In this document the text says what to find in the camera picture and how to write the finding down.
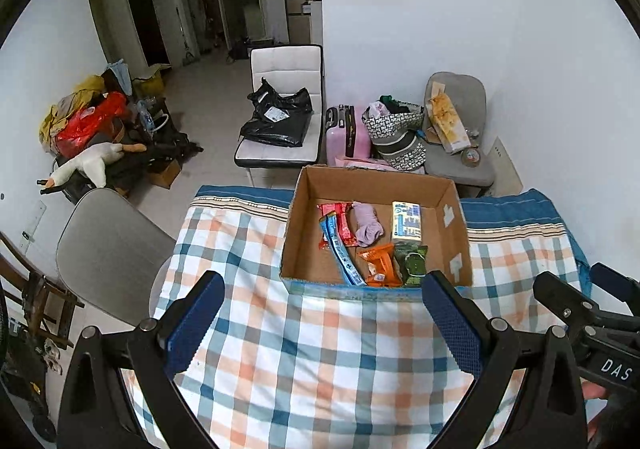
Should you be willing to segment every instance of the yellow cloth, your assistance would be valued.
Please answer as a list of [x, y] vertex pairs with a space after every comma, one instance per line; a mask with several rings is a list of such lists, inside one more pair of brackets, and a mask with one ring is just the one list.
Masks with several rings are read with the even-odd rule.
[[104, 92], [104, 79], [98, 75], [89, 75], [78, 84], [71, 95], [49, 108], [49, 112], [40, 124], [38, 139], [46, 151], [57, 151], [54, 138], [65, 129], [68, 119], [79, 109], [89, 105], [96, 93]]

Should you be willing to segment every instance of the rolled sock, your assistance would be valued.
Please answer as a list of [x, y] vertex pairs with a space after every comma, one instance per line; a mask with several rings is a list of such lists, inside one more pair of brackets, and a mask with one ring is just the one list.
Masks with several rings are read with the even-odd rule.
[[358, 222], [356, 231], [358, 245], [369, 247], [385, 233], [385, 229], [380, 225], [376, 212], [371, 205], [354, 202], [353, 210], [356, 213], [356, 221]]

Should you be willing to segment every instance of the metal screw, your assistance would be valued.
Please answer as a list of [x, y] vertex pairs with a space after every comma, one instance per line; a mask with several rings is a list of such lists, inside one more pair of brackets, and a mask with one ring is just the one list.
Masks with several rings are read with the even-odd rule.
[[158, 324], [158, 321], [156, 321], [154, 318], [149, 317], [148, 319], [143, 319], [142, 321], [140, 321], [140, 324], [138, 326], [143, 332], [150, 332], [156, 327], [156, 324]]
[[558, 339], [562, 339], [565, 335], [564, 328], [558, 325], [551, 326], [551, 333], [553, 333]]
[[95, 335], [95, 326], [87, 326], [87, 328], [82, 330], [81, 335], [84, 339], [90, 339]]
[[498, 330], [499, 332], [503, 332], [508, 328], [507, 321], [500, 317], [496, 317], [495, 319], [491, 319], [491, 326], [494, 330]]

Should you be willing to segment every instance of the white leather chair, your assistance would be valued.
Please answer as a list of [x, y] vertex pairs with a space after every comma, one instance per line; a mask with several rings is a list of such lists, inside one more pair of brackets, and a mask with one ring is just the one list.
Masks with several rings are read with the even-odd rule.
[[243, 139], [236, 150], [235, 162], [247, 169], [251, 185], [264, 186], [268, 171], [285, 168], [292, 175], [305, 165], [318, 163], [322, 142], [322, 47], [318, 45], [276, 46], [256, 48], [251, 52], [251, 74], [254, 90], [264, 77], [283, 96], [306, 88], [314, 112], [302, 147], [264, 145]]

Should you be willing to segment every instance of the small cardboard box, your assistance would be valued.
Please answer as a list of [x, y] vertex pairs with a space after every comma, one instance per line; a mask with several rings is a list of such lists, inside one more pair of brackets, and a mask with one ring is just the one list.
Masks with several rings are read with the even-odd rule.
[[[280, 276], [290, 293], [364, 301], [421, 301], [420, 288], [382, 289], [344, 283], [329, 250], [321, 250], [318, 204], [332, 202], [372, 204], [385, 235], [376, 245], [389, 243], [392, 203], [420, 205], [422, 243], [428, 245], [427, 270], [440, 270], [454, 285], [471, 286], [469, 241], [456, 187], [451, 180], [427, 175], [366, 169], [308, 166], [300, 173], [289, 209]], [[354, 212], [348, 216], [352, 231]], [[367, 263], [349, 248], [362, 275]]]
[[159, 172], [147, 172], [146, 178], [153, 184], [163, 189], [171, 188], [171, 184], [180, 174], [182, 168], [177, 160], [172, 160], [167, 165], [161, 165], [162, 169]]

